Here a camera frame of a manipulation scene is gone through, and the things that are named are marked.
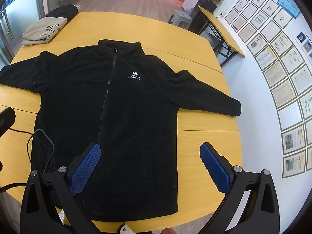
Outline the black fleece zip jacket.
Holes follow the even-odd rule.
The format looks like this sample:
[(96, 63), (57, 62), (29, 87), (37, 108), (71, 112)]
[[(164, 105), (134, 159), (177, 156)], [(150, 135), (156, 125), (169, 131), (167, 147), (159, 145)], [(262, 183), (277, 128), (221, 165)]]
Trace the black fleece zip jacket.
[(177, 113), (229, 116), (241, 104), (174, 72), (140, 43), (101, 40), (61, 55), (39, 56), (1, 69), (1, 84), (41, 95), (32, 142), (32, 168), (53, 172), (89, 144), (101, 157), (74, 196), (93, 220), (121, 222), (178, 211)]

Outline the folded beige and black garment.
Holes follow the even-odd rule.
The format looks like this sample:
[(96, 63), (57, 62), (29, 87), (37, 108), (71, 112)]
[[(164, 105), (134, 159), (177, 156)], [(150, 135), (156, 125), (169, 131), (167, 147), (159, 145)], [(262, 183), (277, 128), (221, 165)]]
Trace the folded beige and black garment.
[(22, 45), (49, 43), (80, 11), (80, 5), (65, 5), (50, 11), (22, 34)]

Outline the yellow side table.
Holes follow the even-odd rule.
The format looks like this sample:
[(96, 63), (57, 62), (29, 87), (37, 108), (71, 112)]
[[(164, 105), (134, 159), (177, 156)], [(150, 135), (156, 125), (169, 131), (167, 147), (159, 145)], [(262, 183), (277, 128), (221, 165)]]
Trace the yellow side table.
[(213, 52), (215, 55), (219, 54), (225, 58), (225, 60), (220, 64), (220, 67), (222, 68), (224, 65), (226, 65), (237, 54), (244, 58), (244, 52), (241, 50), (238, 43), (234, 40), (230, 32), (220, 22), (220, 20), (215, 17), (214, 14), (203, 9), (202, 7), (199, 7), (199, 9), (204, 13), (208, 21), (205, 30), (209, 28), (216, 39)]

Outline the grey plastic stool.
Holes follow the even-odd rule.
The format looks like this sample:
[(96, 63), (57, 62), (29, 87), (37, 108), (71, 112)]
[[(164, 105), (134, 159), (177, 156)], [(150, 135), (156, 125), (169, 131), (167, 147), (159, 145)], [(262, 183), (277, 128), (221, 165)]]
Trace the grey plastic stool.
[(169, 24), (184, 28), (186, 30), (188, 30), (191, 22), (192, 18), (187, 13), (178, 10), (175, 10), (168, 20)]

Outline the black plant stand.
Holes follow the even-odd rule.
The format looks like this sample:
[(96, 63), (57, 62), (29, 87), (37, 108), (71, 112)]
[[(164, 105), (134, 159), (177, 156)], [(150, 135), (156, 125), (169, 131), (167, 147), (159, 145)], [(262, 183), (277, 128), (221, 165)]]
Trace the black plant stand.
[(206, 16), (199, 9), (199, 7), (202, 7), (203, 9), (213, 13), (217, 8), (217, 5), (209, 0), (198, 0), (198, 2), (196, 3), (195, 8), (190, 14), (192, 21), (190, 23), (190, 26), (188, 27), (188, 30), (198, 35), (200, 35), (203, 30), (205, 30), (208, 22)]

